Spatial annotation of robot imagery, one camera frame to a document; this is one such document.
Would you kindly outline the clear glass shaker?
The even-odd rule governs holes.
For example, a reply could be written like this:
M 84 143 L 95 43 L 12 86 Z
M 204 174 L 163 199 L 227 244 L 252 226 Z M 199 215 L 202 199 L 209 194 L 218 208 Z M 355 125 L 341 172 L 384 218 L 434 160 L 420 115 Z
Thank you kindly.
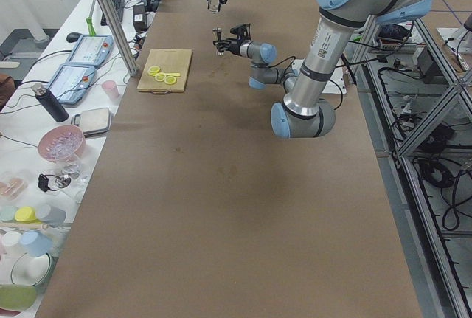
M 217 14 L 220 11 L 220 2 L 219 0 L 208 0 L 207 8 L 212 14 Z

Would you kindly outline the steel measuring jigger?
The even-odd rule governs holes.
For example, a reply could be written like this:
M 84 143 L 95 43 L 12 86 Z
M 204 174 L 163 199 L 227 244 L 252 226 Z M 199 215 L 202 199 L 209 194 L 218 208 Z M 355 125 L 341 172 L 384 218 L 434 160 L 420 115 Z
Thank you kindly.
M 213 45 L 216 48 L 216 54 L 217 56 L 222 56 L 225 52 L 224 42 L 222 40 L 222 29 L 220 27 L 213 28 L 212 33 L 214 35 Z

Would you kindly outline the pink plastic cup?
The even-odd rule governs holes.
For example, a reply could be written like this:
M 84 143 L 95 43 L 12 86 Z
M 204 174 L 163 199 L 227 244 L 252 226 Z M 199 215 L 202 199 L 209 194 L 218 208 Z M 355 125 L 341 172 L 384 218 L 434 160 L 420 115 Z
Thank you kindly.
M 117 84 L 114 80 L 107 80 L 103 82 L 101 86 L 109 99 L 115 100 L 120 96 Z

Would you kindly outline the grey cup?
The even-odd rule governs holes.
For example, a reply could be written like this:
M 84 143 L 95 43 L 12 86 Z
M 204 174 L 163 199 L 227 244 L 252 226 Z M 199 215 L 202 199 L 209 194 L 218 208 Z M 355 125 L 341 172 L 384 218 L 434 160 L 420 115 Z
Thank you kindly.
M 66 220 L 66 212 L 59 207 L 50 204 L 41 204 L 35 211 L 39 221 L 53 227 L 62 225 Z

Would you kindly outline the yellow cup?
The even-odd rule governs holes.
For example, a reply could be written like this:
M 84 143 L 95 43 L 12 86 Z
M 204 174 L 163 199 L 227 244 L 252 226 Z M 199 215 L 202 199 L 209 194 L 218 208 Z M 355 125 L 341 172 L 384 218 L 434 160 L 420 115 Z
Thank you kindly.
M 36 216 L 35 209 L 29 206 L 19 207 L 15 211 L 14 219 L 19 223 L 26 223 L 26 224 L 40 223 L 40 220 Z

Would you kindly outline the bamboo cutting board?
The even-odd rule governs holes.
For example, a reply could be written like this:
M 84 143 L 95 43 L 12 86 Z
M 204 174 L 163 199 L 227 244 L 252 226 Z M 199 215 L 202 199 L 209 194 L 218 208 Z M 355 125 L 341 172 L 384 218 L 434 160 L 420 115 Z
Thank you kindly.
M 151 49 L 136 87 L 137 91 L 157 94 L 184 92 L 191 60 L 191 49 Z M 169 86 L 164 81 L 156 81 L 154 76 L 148 74 L 151 66 L 159 66 L 160 72 L 178 72 L 181 77 L 177 77 L 177 82 Z

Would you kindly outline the lemon slice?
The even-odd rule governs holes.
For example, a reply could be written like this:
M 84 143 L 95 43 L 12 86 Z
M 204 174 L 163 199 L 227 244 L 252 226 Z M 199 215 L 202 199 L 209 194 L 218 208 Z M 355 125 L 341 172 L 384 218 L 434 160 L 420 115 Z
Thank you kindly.
M 155 75 L 157 75 L 158 73 L 160 73 L 160 71 L 161 71 L 161 68 L 160 68 L 159 66 L 151 66 L 151 67 L 148 69 L 147 73 L 148 73 L 149 75 L 155 76 Z
M 164 72 L 159 72 L 154 76 L 155 80 L 159 82 L 165 81 L 166 77 L 167 75 Z
M 177 78 L 174 77 L 174 76 L 167 76 L 165 79 L 164 79 L 164 83 L 171 86 L 173 84 L 175 84 L 177 82 Z

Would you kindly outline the blue teach pendant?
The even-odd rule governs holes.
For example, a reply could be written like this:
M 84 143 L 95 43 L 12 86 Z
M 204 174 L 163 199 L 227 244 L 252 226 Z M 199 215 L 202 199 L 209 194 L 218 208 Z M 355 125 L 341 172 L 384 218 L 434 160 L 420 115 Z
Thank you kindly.
M 96 71 L 94 66 L 62 64 L 47 88 L 62 105 L 75 106 L 91 87 Z
M 98 68 L 105 62 L 113 46 L 111 35 L 81 35 L 66 62 Z

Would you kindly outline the silver digital scale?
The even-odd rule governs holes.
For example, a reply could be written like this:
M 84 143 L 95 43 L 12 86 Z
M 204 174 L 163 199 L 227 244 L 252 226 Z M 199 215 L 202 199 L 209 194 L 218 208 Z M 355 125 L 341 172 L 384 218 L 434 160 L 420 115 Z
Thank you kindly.
M 71 124 L 77 126 L 87 138 L 107 132 L 112 119 L 113 114 L 109 108 L 96 108 L 74 115 Z

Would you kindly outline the black thermos bottle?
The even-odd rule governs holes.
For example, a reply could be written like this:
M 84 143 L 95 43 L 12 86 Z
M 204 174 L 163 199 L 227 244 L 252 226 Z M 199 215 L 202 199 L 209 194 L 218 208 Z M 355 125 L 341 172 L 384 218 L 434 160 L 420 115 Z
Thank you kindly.
M 69 118 L 66 109 L 60 104 L 56 96 L 41 83 L 34 84 L 31 89 L 36 100 L 45 108 L 56 122 L 64 122 Z

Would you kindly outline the pink bowl with ice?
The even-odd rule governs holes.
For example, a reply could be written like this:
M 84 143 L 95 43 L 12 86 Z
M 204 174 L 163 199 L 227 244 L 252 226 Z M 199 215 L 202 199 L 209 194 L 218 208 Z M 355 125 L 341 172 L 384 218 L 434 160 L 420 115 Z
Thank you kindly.
M 46 132 L 38 143 L 39 155 L 49 162 L 62 162 L 81 156 L 86 147 L 82 130 L 75 125 L 60 125 Z

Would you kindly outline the wine glass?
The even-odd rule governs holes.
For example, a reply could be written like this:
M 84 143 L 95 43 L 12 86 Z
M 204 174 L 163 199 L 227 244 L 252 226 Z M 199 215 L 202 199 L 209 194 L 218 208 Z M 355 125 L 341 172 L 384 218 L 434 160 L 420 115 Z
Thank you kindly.
M 68 176 L 72 180 L 80 178 L 82 172 L 82 162 L 80 157 L 73 153 L 62 159 L 56 159 L 55 164 L 57 166 L 57 174 L 59 176 Z

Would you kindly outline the white bowl green rim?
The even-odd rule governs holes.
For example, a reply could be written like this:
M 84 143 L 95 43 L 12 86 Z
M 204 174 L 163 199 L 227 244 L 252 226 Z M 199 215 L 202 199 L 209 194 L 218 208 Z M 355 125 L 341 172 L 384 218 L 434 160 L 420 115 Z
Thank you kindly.
M 49 254 L 38 257 L 24 254 L 14 263 L 10 279 L 13 284 L 40 286 L 46 282 L 51 269 L 52 259 Z

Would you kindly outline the aluminium frame post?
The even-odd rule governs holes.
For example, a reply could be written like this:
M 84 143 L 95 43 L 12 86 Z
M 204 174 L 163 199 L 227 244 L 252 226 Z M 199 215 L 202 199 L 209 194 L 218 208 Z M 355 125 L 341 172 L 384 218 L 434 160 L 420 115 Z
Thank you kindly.
M 124 30 L 119 21 L 119 17 L 114 8 L 112 0 L 98 0 L 99 6 L 104 13 L 108 22 L 108 27 L 114 37 L 115 44 L 121 54 L 121 57 L 125 63 L 128 73 L 131 77 L 135 76 L 139 68 L 136 65 L 136 61 L 131 53 L 128 41 L 125 37 Z

